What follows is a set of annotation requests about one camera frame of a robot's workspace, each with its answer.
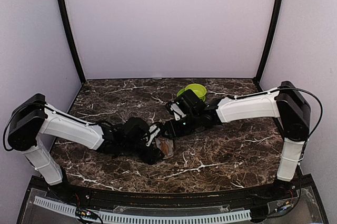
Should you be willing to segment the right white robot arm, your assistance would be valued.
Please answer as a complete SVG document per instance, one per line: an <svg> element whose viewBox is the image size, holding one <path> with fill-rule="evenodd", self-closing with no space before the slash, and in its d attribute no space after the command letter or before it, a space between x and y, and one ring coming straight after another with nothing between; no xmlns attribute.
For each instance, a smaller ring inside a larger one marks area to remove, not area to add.
<svg viewBox="0 0 337 224"><path fill-rule="evenodd" d="M253 118L277 118L284 135L283 150L276 178L269 187L274 200L289 191L289 184L304 153L306 143L314 132L310 128L311 107L303 97L305 90L296 88L290 81L267 91L248 95L227 95L206 104L197 94L186 89L166 109L174 119L165 122L164 137L175 139L190 135L200 129Z"/></svg>

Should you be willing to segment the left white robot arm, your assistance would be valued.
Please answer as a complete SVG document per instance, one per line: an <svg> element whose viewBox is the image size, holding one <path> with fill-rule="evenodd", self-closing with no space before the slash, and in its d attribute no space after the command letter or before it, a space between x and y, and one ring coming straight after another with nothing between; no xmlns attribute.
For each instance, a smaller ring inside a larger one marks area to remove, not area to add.
<svg viewBox="0 0 337 224"><path fill-rule="evenodd" d="M3 147L8 152L21 152L47 184L54 186L54 193L69 201L74 188L66 183L65 172L44 147L40 135L62 138L103 154L132 153L144 163L155 164L164 157L152 144L161 131L160 123L148 125L135 117L121 124L87 122L56 109L37 93L12 112L3 132Z"/></svg>

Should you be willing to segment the green plate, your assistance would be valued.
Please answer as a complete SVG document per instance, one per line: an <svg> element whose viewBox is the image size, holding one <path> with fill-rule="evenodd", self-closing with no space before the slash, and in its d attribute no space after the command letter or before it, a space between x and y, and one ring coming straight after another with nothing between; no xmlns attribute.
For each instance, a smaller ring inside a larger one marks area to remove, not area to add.
<svg viewBox="0 0 337 224"><path fill-rule="evenodd" d="M177 93L177 97L179 97L181 94L183 94L184 92L186 91L186 89L185 88L182 88L182 89L180 89L179 91L178 91L178 93Z"/></svg>

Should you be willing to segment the green bowl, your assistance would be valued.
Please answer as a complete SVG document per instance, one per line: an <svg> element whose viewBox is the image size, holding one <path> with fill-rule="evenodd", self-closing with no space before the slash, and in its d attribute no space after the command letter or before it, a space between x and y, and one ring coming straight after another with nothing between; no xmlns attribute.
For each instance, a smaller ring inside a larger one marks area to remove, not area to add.
<svg viewBox="0 0 337 224"><path fill-rule="evenodd" d="M192 90L202 101L206 100L206 94L207 89L205 86L198 84L198 83L192 83L185 87L185 90Z"/></svg>

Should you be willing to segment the small circuit board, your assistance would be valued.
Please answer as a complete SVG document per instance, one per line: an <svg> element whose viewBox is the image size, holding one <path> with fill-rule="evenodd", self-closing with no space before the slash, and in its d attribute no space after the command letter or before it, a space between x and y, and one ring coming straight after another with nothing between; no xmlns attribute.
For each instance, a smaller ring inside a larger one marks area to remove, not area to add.
<svg viewBox="0 0 337 224"><path fill-rule="evenodd" d="M79 220L85 220L85 221L96 221L97 216L95 213L85 210L83 208L76 208L75 210L75 216Z"/></svg>

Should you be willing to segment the black table front rail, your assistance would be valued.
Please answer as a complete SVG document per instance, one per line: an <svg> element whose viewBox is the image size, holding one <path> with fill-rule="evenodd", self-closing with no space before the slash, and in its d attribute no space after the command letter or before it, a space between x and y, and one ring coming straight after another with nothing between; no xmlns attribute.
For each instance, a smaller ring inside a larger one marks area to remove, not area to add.
<svg viewBox="0 0 337 224"><path fill-rule="evenodd" d="M117 206L140 208L192 208L229 205L233 208L263 208L269 202L295 198L299 180L277 182L246 189L202 193L137 193L108 191L71 185L46 185L59 199L82 207L112 209Z"/></svg>

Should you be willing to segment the right black frame post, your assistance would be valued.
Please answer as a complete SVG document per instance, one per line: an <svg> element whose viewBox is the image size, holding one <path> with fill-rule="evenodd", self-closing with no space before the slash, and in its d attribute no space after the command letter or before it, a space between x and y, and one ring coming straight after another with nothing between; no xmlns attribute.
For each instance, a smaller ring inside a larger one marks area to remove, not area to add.
<svg viewBox="0 0 337 224"><path fill-rule="evenodd" d="M260 82L261 82L261 79L262 79L262 76L263 76L263 73L264 73L264 70L267 64L267 60L269 58L269 54L270 54L273 39L274 39L274 34L276 31L276 27L277 27L277 22L279 19L281 5L282 5L282 0L274 0L271 20L270 20L269 29L267 32L263 52L261 55L259 66L257 68L256 75L253 78L253 82L255 83L256 86L260 85Z"/></svg>

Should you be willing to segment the black frame post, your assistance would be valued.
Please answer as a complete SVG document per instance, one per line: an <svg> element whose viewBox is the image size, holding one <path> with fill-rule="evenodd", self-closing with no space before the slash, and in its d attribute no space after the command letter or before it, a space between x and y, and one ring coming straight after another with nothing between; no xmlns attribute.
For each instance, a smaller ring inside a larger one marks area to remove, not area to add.
<svg viewBox="0 0 337 224"><path fill-rule="evenodd" d="M267 64L267 60L269 58L269 54L270 54L273 39L274 39L274 34L276 31L276 27L277 27L277 22L279 19L281 5L282 5L282 0L274 0L271 20L270 20L269 29L267 32L263 52L261 55L259 66L257 68L256 75L253 78L253 82L255 83L256 86L260 85L260 82L261 82L261 79L262 79L262 76L263 76L263 73L264 73L264 70Z"/></svg>
<svg viewBox="0 0 337 224"><path fill-rule="evenodd" d="M84 84L86 82L86 78L85 78L85 74L80 62L80 57L78 55L77 52L77 48L75 45L75 40L73 37L73 33L72 33L72 28L71 28L71 24L70 24L70 19L68 17L68 12L67 12L67 7L66 7L66 1L65 0L57 0L58 2L58 8L60 11L60 15L61 15L61 19L62 19L62 23L63 23L63 28L64 28L64 32L66 35L66 39L67 39L67 43L68 43L68 47L71 53L71 57L76 69L76 73L77 76L81 82L81 84Z"/></svg>

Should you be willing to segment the left black frame post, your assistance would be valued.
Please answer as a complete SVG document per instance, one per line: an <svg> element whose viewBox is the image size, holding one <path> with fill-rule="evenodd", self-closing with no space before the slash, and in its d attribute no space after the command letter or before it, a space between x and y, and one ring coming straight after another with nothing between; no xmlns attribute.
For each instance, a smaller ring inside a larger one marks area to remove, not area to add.
<svg viewBox="0 0 337 224"><path fill-rule="evenodd" d="M58 8L60 11L60 15L61 15L61 19L62 19L62 23L63 23L63 28L64 28L64 32L66 35L66 39L67 39L67 43L68 43L68 47L71 53L71 57L76 69L76 73L77 76L81 82L81 84L84 84L86 82L86 78L85 78L85 74L80 62L80 57L78 55L77 52L77 48L75 45L75 40L73 37L73 33L72 33L72 28L71 28L71 24L70 24L70 19L68 17L68 12L67 12L67 7L66 7L66 1L65 0L57 0L58 2Z"/></svg>

